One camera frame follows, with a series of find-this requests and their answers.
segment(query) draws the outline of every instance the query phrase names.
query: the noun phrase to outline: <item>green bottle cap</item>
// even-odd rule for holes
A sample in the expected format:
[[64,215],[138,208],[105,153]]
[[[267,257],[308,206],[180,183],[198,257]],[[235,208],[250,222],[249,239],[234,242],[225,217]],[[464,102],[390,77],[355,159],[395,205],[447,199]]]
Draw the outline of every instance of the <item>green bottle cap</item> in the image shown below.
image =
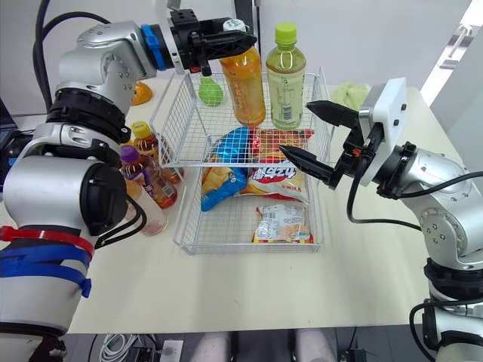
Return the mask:
[[275,43],[290,45],[297,42],[297,28],[294,23],[279,23],[275,27]]

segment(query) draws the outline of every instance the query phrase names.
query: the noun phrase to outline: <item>snack bag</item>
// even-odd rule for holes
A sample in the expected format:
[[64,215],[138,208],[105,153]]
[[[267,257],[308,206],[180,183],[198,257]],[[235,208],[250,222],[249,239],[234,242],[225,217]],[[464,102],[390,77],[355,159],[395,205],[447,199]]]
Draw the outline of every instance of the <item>snack bag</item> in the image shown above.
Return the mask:
[[280,155],[278,145],[304,148],[309,138],[314,134],[313,130],[261,130],[251,128],[251,157],[254,162]]
[[202,211],[244,189],[247,185],[245,167],[207,167],[202,175]]
[[314,244],[309,226],[305,224],[304,206],[262,206],[257,212],[262,220],[252,242]]
[[[210,153],[210,162],[243,163],[248,153],[248,127],[239,127],[222,137]],[[247,186],[246,167],[206,167],[202,174],[202,211]]]
[[276,163],[277,167],[259,167],[248,177],[247,187],[237,195],[259,195],[279,200],[309,202],[305,174],[283,155],[269,156],[260,162]]

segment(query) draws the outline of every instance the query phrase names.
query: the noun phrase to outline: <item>blue strap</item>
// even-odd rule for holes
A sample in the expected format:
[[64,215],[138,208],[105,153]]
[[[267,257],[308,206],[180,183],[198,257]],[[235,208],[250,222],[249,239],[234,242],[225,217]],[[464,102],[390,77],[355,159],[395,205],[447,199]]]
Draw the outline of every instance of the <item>blue strap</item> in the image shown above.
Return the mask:
[[79,285],[82,295],[89,297],[91,279],[79,270],[45,262],[55,260],[78,260],[89,266],[89,255],[84,250],[68,245],[44,245],[0,251],[0,278],[42,276],[60,278]]
[[19,247],[0,251],[0,259],[13,258],[24,262],[50,262],[52,260],[78,260],[89,268],[89,254],[70,245],[42,245],[39,247]]
[[146,40],[148,48],[151,50],[152,55],[156,60],[158,70],[165,70],[165,60],[161,54],[161,45],[159,44],[158,37],[154,35],[154,32],[152,32],[151,28],[147,24],[141,25],[141,30],[143,30],[144,40]]

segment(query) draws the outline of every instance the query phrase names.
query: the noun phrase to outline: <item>table surface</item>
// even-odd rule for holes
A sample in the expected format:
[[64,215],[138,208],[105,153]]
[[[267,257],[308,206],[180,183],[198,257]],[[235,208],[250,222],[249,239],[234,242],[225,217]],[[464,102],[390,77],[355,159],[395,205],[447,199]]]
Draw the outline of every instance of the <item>table surface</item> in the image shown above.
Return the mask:
[[[133,107],[132,121],[148,121],[167,81],[146,81],[155,99]],[[168,112],[171,87],[161,118]],[[408,124],[399,143],[458,157],[417,89],[408,89]],[[336,160],[346,136],[337,129]],[[194,182],[196,169],[186,172]],[[397,225],[356,225],[346,217],[351,180],[336,191],[319,185],[328,238],[317,253],[190,256],[174,242],[178,205],[159,235],[135,235],[98,250],[89,268],[92,291],[82,298],[71,333],[182,333],[406,324],[428,296],[423,236]],[[402,202],[360,188],[357,217],[417,222]],[[0,224],[14,225],[4,205]]]

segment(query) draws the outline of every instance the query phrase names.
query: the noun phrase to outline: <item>wire basket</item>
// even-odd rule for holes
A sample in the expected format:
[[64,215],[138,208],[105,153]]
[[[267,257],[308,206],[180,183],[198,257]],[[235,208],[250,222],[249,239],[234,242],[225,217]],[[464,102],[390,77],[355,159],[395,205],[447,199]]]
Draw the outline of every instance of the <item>wire basket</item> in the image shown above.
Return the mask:
[[[214,73],[212,79],[222,88],[224,98],[219,106],[207,106],[198,97],[200,75],[175,76],[172,84],[177,86],[174,102],[168,113],[167,121],[161,130],[159,137],[159,158],[163,167],[216,167],[216,166],[241,166],[263,167],[277,164],[260,163],[252,159],[249,154],[239,158],[236,163],[211,161],[214,158],[214,148],[219,139],[231,130],[241,127],[233,112],[228,83],[222,73]],[[263,74],[263,94],[266,105],[266,119],[258,127],[262,129],[274,129],[270,115],[270,98],[266,79]],[[327,86],[320,75],[306,74],[303,86],[303,104],[312,100],[327,99]],[[156,114],[151,119],[151,126],[155,128]],[[303,108],[302,121],[299,130],[313,130],[315,147],[312,153],[318,156],[320,161],[328,161],[329,147],[331,144],[332,126],[321,121],[308,109]]]
[[[282,201],[243,195],[227,198],[213,209],[201,211],[202,170],[191,192],[185,189],[177,220],[174,242],[186,252],[197,253],[266,253],[266,252],[315,252],[325,239],[325,218],[318,198],[317,183],[306,177],[309,203],[306,208],[305,224],[313,236],[313,244],[252,242],[260,223],[257,208],[267,205],[301,205],[299,201]],[[181,210],[189,210],[183,215]]]
[[[212,162],[211,153],[219,139],[228,132],[241,127],[237,121],[228,84],[223,74],[215,73],[212,79],[221,86],[224,100],[219,106],[207,106],[198,97],[200,75],[175,75],[171,80],[170,95],[163,94],[150,124],[154,130],[166,117],[164,126],[156,132],[159,141],[159,159],[162,167],[200,167],[194,185],[185,185],[181,207],[177,217],[174,242],[188,253],[256,253],[256,252],[314,252],[324,243],[325,218],[323,205],[318,198],[318,181],[305,177],[309,202],[305,224],[310,227],[313,244],[252,243],[254,232],[260,222],[257,208],[275,204],[298,204],[299,201],[281,201],[254,195],[231,197],[221,201],[213,209],[201,211],[203,167],[280,167],[280,164],[260,163],[250,158],[238,159],[237,163]],[[270,117],[270,99],[266,75],[263,75],[263,93],[266,119],[258,127],[274,129]],[[161,114],[164,98],[173,96],[174,101],[166,114]],[[303,88],[303,103],[328,99],[323,72],[306,74]],[[306,149],[329,162],[329,149],[333,127],[303,110],[299,130],[312,130],[313,135]]]

